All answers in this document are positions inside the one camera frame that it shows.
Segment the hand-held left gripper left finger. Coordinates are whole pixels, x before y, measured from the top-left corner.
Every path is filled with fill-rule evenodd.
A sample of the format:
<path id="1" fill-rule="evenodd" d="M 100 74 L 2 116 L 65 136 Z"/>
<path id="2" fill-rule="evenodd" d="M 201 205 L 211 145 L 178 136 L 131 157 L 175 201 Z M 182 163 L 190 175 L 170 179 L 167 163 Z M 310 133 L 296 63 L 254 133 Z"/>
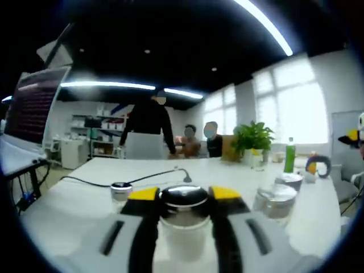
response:
<path id="1" fill-rule="evenodd" d="M 64 272 L 152 272 L 158 240 L 158 187 L 134 191 L 124 207 L 98 221 L 79 247 L 59 256 Z"/>

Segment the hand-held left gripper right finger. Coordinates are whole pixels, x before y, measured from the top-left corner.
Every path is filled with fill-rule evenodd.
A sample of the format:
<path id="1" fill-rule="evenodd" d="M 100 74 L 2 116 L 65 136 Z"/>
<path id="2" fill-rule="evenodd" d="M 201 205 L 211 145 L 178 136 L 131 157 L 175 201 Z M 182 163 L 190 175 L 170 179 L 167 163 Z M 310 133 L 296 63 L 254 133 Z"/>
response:
<path id="1" fill-rule="evenodd" d="M 252 212 L 241 195 L 210 186 L 209 212 L 218 272 L 312 272 L 321 261 L 301 255 L 279 224 Z"/>

